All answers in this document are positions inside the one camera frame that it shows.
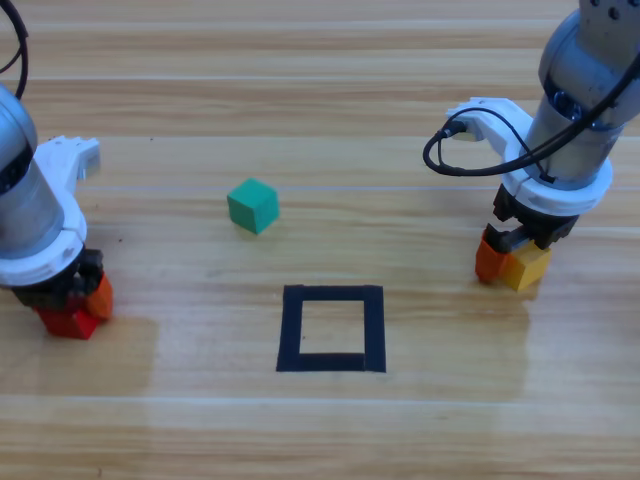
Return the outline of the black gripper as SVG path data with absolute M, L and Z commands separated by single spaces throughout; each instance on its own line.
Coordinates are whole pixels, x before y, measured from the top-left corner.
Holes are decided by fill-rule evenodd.
M 475 255 L 475 274 L 481 283 L 491 284 L 501 278 L 508 255 L 525 242 L 533 240 L 541 249 L 566 237 L 575 225 L 574 216 L 553 216 L 537 212 L 519 203 L 501 185 L 494 198 L 494 216 L 501 222 L 515 218 L 520 226 L 511 231 L 492 228 L 492 245 L 483 236 Z
M 11 287 L 10 291 L 26 307 L 62 311 L 82 304 L 98 320 L 113 313 L 113 287 L 104 273 L 104 254 L 83 248 L 78 257 L 52 278 L 33 285 Z

